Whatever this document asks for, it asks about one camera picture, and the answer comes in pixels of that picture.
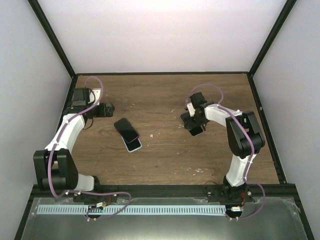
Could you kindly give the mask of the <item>black phone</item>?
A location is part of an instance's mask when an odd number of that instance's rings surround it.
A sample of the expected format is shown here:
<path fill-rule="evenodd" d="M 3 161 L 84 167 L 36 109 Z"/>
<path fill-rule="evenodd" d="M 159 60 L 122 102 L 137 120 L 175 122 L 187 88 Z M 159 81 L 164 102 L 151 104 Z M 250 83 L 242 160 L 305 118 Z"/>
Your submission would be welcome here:
<path fill-rule="evenodd" d="M 200 135 L 201 133 L 203 133 L 203 128 L 201 126 L 198 126 L 198 127 L 195 127 L 195 128 L 192 128 L 191 130 L 189 130 L 189 133 L 195 137 L 197 135 Z"/>

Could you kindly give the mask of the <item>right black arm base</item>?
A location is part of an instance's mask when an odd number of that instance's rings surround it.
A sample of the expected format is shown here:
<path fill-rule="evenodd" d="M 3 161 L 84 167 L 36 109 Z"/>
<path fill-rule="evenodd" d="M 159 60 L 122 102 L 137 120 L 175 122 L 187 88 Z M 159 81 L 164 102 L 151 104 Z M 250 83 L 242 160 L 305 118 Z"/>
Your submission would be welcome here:
<path fill-rule="evenodd" d="M 204 192 L 210 202 L 238 203 L 246 199 L 247 184 L 238 187 L 229 187 L 223 184 L 205 185 Z"/>

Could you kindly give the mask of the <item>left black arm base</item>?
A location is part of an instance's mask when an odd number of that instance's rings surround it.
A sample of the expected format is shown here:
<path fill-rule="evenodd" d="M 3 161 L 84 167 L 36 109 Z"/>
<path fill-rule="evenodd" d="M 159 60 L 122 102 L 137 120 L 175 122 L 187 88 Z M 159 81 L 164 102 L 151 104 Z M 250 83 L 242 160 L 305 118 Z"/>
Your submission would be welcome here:
<path fill-rule="evenodd" d="M 84 204 L 91 204 L 95 205 L 97 203 L 105 202 L 107 204 L 115 203 L 119 194 L 103 191 L 104 188 L 99 188 L 98 192 L 95 191 L 84 191 L 79 190 L 73 194 L 73 201 L 76 203 L 84 203 Z"/>

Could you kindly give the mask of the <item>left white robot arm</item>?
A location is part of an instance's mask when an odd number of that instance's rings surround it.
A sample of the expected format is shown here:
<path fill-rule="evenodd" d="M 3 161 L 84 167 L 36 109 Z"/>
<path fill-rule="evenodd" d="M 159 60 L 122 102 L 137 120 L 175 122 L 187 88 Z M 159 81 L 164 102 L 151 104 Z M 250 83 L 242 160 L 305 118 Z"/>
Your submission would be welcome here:
<path fill-rule="evenodd" d="M 52 141 L 44 150 L 34 153 L 36 180 L 41 191 L 84 192 L 91 202 L 97 202 L 101 198 L 102 189 L 95 185 L 98 178 L 78 172 L 72 150 L 89 119 L 113 116 L 115 107 L 110 102 L 100 102 L 102 93 L 101 88 L 76 88 Z"/>

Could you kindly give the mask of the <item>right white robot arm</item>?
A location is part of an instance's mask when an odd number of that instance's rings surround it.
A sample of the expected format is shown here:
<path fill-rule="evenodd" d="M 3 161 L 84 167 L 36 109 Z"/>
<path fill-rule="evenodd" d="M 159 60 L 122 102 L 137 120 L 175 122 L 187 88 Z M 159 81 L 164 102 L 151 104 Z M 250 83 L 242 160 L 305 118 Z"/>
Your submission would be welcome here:
<path fill-rule="evenodd" d="M 184 109 L 186 112 L 180 118 L 184 128 L 192 136 L 205 131 L 209 122 L 226 128 L 232 159 L 229 171 L 223 179 L 222 195 L 229 202 L 236 200 L 245 189 L 254 158 L 266 143 L 255 113 L 232 110 L 219 103 L 207 102 L 201 92 L 190 95 Z"/>

